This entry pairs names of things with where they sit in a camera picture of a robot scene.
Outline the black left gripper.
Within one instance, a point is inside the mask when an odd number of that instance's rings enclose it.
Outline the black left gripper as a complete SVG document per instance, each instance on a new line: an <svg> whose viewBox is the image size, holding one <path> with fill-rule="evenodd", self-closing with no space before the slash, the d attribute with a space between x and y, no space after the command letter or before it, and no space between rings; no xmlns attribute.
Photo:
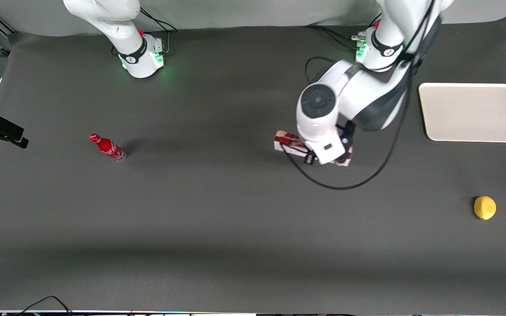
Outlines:
<svg viewBox="0 0 506 316"><path fill-rule="evenodd" d="M336 166L347 167L353 158L353 147L349 147L345 153L336 158Z"/></svg>

